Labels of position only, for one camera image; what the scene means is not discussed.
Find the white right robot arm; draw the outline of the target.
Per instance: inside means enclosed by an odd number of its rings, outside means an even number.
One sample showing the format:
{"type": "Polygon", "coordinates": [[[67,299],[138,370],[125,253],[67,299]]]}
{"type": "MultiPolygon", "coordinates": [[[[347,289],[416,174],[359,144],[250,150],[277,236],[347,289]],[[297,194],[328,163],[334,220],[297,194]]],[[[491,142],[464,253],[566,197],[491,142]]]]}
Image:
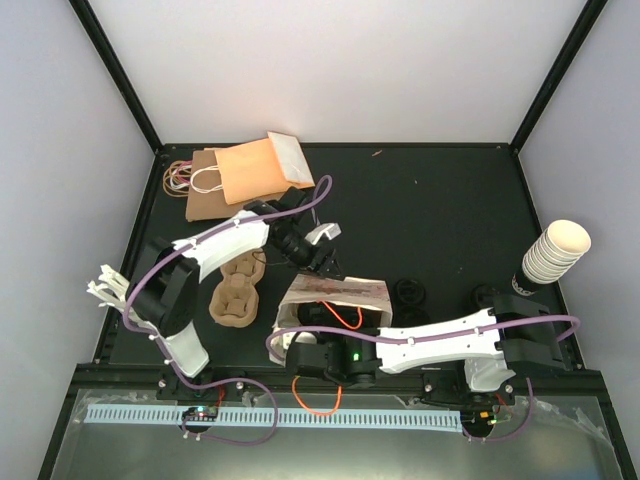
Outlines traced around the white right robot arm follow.
{"type": "Polygon", "coordinates": [[[476,403],[513,377],[567,370],[560,346],[579,325],[574,316],[502,297],[473,314],[430,325],[362,331],[297,327],[288,335],[284,366],[293,376],[346,388],[368,387],[380,375],[459,362],[456,394],[476,403]]]}

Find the brown pulp cup carrier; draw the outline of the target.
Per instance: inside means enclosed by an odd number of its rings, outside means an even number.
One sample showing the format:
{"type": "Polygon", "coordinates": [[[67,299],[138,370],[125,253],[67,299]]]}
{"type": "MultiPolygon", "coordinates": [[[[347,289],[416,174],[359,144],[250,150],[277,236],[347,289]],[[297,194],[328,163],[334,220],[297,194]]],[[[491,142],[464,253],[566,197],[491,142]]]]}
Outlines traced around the brown pulp cup carrier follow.
{"type": "Polygon", "coordinates": [[[209,314],[218,325],[245,328],[257,317],[259,294],[256,284],[266,270],[263,249],[244,253],[221,266],[222,281],[213,291],[209,314]]]}

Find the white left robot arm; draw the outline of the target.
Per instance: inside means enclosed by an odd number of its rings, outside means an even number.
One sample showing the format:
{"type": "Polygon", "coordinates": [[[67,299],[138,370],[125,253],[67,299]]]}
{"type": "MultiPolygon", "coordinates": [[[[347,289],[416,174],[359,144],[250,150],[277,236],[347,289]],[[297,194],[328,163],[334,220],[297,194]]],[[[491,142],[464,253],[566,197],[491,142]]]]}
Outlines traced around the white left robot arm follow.
{"type": "Polygon", "coordinates": [[[343,278],[331,245],[340,226],[330,222],[305,231],[298,225],[298,217],[317,203],[279,210],[273,202],[253,201],[199,235],[155,240],[143,251],[125,294],[123,318],[159,346],[181,372],[179,386],[191,398],[207,397],[215,384],[213,372],[204,368],[209,355],[194,325],[199,286],[208,275],[269,245],[303,272],[343,278]]]}

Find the printed white paper bag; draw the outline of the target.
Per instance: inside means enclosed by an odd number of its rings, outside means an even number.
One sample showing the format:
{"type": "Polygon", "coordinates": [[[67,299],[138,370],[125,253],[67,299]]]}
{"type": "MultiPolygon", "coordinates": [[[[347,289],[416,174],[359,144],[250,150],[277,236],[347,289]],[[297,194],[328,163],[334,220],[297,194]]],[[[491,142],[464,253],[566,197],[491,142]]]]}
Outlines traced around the printed white paper bag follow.
{"type": "MultiPolygon", "coordinates": [[[[278,306],[272,334],[266,341],[269,360],[286,369],[286,350],[295,334],[374,337],[380,328],[392,325],[392,317],[389,291],[382,280],[347,277],[338,281],[300,274],[278,306]]],[[[314,410],[297,392],[303,377],[291,377],[292,394],[303,410],[321,417],[338,412],[345,387],[329,382],[337,386],[334,406],[314,410]]]]}

